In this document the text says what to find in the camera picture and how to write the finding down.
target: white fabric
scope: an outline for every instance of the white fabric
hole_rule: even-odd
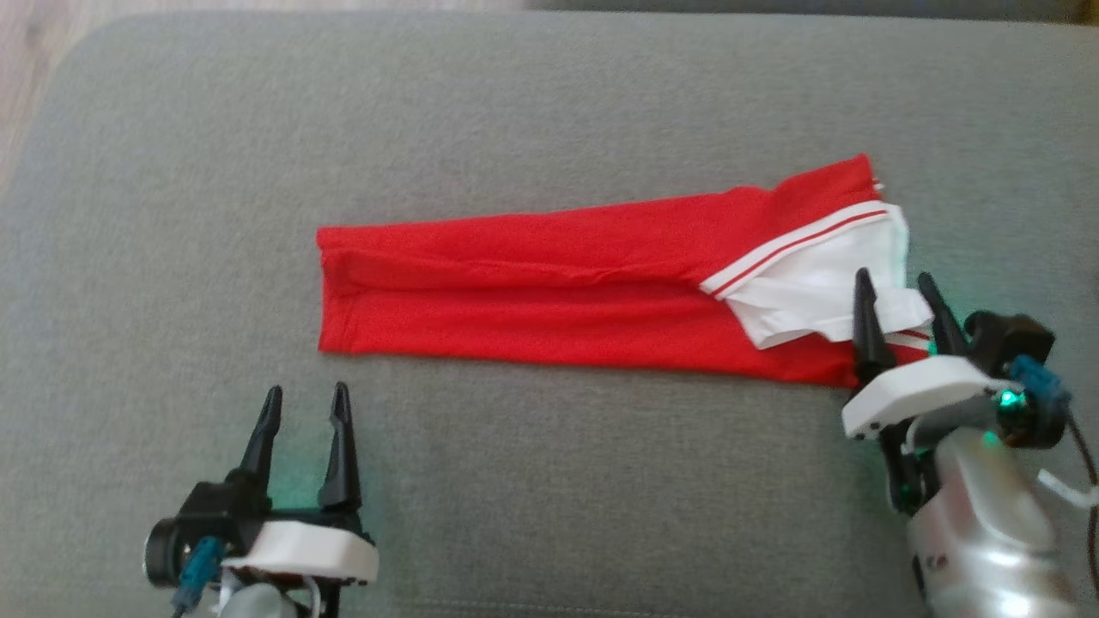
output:
[[[717,295],[756,347],[813,332],[829,341],[850,340],[855,273],[864,266],[877,290],[882,332],[919,329],[931,321],[920,293],[904,287],[908,225],[900,208],[877,206],[886,210],[885,217],[853,221],[820,242],[807,242]]]

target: red cloth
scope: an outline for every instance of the red cloth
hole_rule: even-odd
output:
[[[879,200],[874,185],[868,159],[858,156],[773,191],[737,187],[547,214],[322,228],[319,347],[851,386],[850,342],[812,334],[757,350],[712,295],[743,276],[728,274],[739,258],[767,254],[768,242],[802,228],[810,240],[820,234],[814,222]],[[863,208],[852,218],[877,214]],[[714,286],[715,273],[731,280]],[[903,361],[925,356],[893,347]]]

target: robotic arm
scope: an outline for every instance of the robotic arm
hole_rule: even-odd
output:
[[[241,465],[221,483],[199,483],[175,517],[145,542],[145,576],[175,587],[175,618],[203,591],[220,591],[220,618],[338,618],[343,586],[378,575],[378,552],[363,531],[358,461],[347,386],[336,384],[329,468],[315,509],[273,510],[267,496],[282,389],[267,393]],[[309,592],[309,606],[287,594]]]
[[[1042,364],[1054,335],[1026,316],[979,311],[966,320],[969,341],[931,276],[919,286],[939,355],[897,367],[869,275],[856,276],[859,384],[843,424],[880,446],[924,602],[936,618],[1078,616],[1053,525],[1008,450],[1048,449],[1066,426],[1083,445],[1070,397]]]

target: white stripe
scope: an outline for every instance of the white stripe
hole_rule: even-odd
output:
[[[904,334],[902,332],[891,332],[886,334],[886,343],[892,343],[893,345],[903,345],[904,347],[914,347],[917,350],[928,351],[928,344],[931,343],[926,339],[914,336],[911,334]]]
[[[859,214],[867,214],[867,213],[874,212],[876,210],[889,210],[889,209],[886,208],[886,206],[887,205],[885,202],[880,201],[880,200],[873,200],[873,201],[864,201],[864,202],[856,203],[854,206],[848,206],[848,207],[846,207],[844,209],[837,210],[837,211],[833,212],[832,214],[829,214],[828,217],[824,217],[822,219],[818,219],[817,221],[813,221],[812,223],[809,223],[808,225],[802,225],[801,228],[798,228],[797,230],[795,230],[792,232],[788,232],[786,234],[782,234],[781,236],[778,236],[777,239],[773,239],[773,240],[767,241],[766,243],[764,243],[764,244],[755,247],[754,250],[752,250],[751,252],[748,252],[747,254],[745,254],[743,257],[741,257],[736,262],[733,262],[729,266],[725,266],[721,271],[718,271],[717,273],[714,273],[713,275],[711,275],[710,277],[708,277],[704,282],[702,282],[701,284],[699,284],[699,287],[702,288],[702,291],[704,291],[706,294],[713,294],[714,291],[717,291],[718,289],[720,289],[721,286],[723,286],[723,285],[728,284],[729,282],[735,279],[742,273],[744,273],[745,271],[747,271],[748,268],[751,268],[756,263],[758,263],[759,261],[764,260],[765,257],[767,257],[768,255],[770,255],[775,251],[778,251],[780,247],[784,247],[784,246],[789,245],[791,243],[798,243],[798,241],[801,240],[801,239],[804,239],[807,236],[811,236],[813,234],[818,234],[820,232],[823,232],[824,230],[828,230],[829,228],[831,228],[833,225],[842,223],[843,221],[845,221],[847,219],[851,219],[852,217],[858,217]],[[850,229],[852,229],[854,227],[862,225],[864,223],[872,223],[874,221],[880,221],[881,219],[886,219],[886,218],[889,218],[889,217],[890,217],[890,213],[886,212],[886,213],[882,213],[879,217],[867,217],[865,219],[859,219],[858,221],[852,221],[851,224],[848,224],[848,225],[843,225],[842,228],[836,228],[835,230],[829,232],[828,234],[821,234],[820,236],[818,236],[818,238],[815,238],[815,239],[813,239],[811,241],[808,241],[808,242],[804,242],[804,243],[799,243],[799,244],[793,244],[793,246],[790,246],[787,250],[785,250],[785,251],[782,251],[780,253],[777,253],[774,256],[771,256],[770,258],[768,258],[767,262],[764,263],[764,264],[761,264],[757,267],[757,269],[762,271],[762,269],[766,268],[768,264],[771,264],[771,263],[774,263],[777,260],[781,260],[782,257],[785,257],[786,255],[789,255],[790,253],[792,253],[795,251],[798,251],[800,249],[804,249],[807,246],[812,246],[814,244],[824,242],[824,241],[826,241],[829,239],[832,239],[832,238],[834,238],[834,236],[836,236],[839,234],[842,234],[842,233],[846,232],[847,230],[850,230]],[[740,284],[742,284],[742,283],[744,283],[746,280],[748,280],[747,277],[744,278],[744,279],[742,279],[741,282],[737,282],[736,286],[731,286],[731,287],[732,288],[736,288],[736,287],[739,287]],[[722,291],[723,293],[724,291],[732,293],[732,289],[726,289],[726,290],[722,290]]]

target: wooden floor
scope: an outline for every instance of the wooden floor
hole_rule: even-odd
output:
[[[138,13],[195,10],[508,11],[522,0],[0,0],[0,195],[54,67],[84,35]],[[1099,24],[1099,1],[1091,23]]]

